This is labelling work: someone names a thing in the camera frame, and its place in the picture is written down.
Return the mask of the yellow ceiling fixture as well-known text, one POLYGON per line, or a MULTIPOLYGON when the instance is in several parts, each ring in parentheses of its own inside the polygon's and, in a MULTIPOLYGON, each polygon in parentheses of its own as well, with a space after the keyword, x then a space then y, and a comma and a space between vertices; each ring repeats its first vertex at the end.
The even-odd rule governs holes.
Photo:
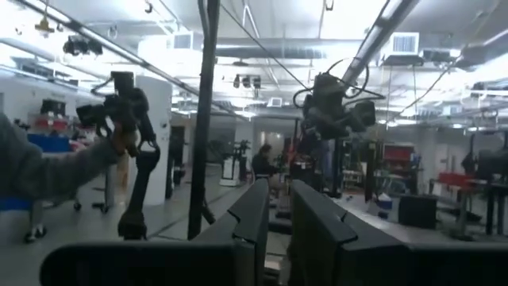
POLYGON ((35 30, 42 33, 54 33, 55 30, 49 25, 46 16, 43 16, 38 24, 34 25, 35 30))

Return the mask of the seated person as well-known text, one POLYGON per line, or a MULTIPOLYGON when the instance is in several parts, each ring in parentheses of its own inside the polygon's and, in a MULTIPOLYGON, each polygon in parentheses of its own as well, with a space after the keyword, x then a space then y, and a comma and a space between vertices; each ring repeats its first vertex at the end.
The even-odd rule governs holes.
POLYGON ((260 147, 258 153, 252 158, 252 170, 256 180, 266 179, 270 189, 280 190, 279 170, 269 162, 271 150, 272 147, 269 144, 260 147))

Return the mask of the red bench top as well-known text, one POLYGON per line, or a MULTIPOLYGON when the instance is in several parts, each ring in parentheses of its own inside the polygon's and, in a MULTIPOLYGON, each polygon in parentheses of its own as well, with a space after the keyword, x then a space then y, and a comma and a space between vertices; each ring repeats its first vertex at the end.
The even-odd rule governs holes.
POLYGON ((459 174, 454 172, 440 172, 437 181, 441 184, 454 187, 467 187, 473 177, 467 174, 459 174))

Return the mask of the white and blue container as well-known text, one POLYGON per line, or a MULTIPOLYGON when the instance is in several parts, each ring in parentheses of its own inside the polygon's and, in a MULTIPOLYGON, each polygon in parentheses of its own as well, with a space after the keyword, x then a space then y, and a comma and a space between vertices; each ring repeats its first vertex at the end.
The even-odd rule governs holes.
POLYGON ((375 205, 376 205, 375 213, 380 218, 388 219, 393 209, 392 198, 386 193, 381 193, 376 197, 375 205))

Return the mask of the long ceiling light strip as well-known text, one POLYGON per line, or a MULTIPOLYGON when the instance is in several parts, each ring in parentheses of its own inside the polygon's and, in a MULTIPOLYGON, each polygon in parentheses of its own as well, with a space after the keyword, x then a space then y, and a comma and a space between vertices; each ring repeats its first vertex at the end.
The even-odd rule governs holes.
POLYGON ((420 0, 387 0, 342 79, 354 83, 420 0))

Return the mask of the red storage bin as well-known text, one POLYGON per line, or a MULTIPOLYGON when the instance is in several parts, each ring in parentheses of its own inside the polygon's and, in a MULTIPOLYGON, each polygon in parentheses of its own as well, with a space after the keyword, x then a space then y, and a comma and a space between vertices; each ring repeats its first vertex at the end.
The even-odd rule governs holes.
POLYGON ((384 145, 383 159, 397 161, 411 161, 414 147, 412 145, 384 145))

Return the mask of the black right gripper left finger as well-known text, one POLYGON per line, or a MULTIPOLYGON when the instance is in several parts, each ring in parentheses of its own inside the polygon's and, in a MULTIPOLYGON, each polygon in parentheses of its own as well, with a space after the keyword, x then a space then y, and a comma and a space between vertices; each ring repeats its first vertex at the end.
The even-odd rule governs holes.
POLYGON ((52 251, 41 286, 263 286, 269 187, 257 180, 186 242, 83 243, 52 251))

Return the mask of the black ceiling spotlights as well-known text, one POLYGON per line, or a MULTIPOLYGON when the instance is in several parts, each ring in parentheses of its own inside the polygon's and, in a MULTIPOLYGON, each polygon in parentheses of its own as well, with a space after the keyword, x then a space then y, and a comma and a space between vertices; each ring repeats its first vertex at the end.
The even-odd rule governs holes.
POLYGON ((233 79, 234 88, 261 88, 261 77, 259 75, 236 74, 233 79))

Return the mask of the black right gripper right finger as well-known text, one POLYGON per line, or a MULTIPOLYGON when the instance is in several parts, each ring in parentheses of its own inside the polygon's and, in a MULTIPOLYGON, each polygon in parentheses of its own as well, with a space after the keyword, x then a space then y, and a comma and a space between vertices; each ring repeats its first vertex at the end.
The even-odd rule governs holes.
POLYGON ((291 183, 288 286, 508 286, 507 242, 439 240, 291 183))

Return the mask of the black box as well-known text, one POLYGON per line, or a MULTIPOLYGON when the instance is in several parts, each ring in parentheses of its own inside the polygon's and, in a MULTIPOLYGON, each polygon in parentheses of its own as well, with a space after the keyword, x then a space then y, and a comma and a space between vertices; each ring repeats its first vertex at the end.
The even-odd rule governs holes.
POLYGON ((437 224, 437 200, 427 195, 404 195, 398 203, 398 223, 434 230, 437 224))

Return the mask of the blue table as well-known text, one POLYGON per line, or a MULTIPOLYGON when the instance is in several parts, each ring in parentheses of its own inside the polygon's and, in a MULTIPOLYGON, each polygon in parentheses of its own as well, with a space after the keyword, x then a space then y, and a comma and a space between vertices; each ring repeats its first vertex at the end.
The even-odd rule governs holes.
POLYGON ((72 151, 70 141, 67 137, 29 133, 27 138, 29 142, 38 146, 43 153, 68 153, 72 151))

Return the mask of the person's hand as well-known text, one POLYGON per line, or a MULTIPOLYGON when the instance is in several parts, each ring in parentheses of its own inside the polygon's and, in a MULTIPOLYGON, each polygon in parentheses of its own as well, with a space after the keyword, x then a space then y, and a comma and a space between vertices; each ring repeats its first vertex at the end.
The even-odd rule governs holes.
POLYGON ((114 131, 109 136, 109 141, 113 146, 115 152, 122 156, 127 152, 128 147, 134 146, 137 141, 136 131, 124 131, 122 124, 119 122, 114 123, 114 131))

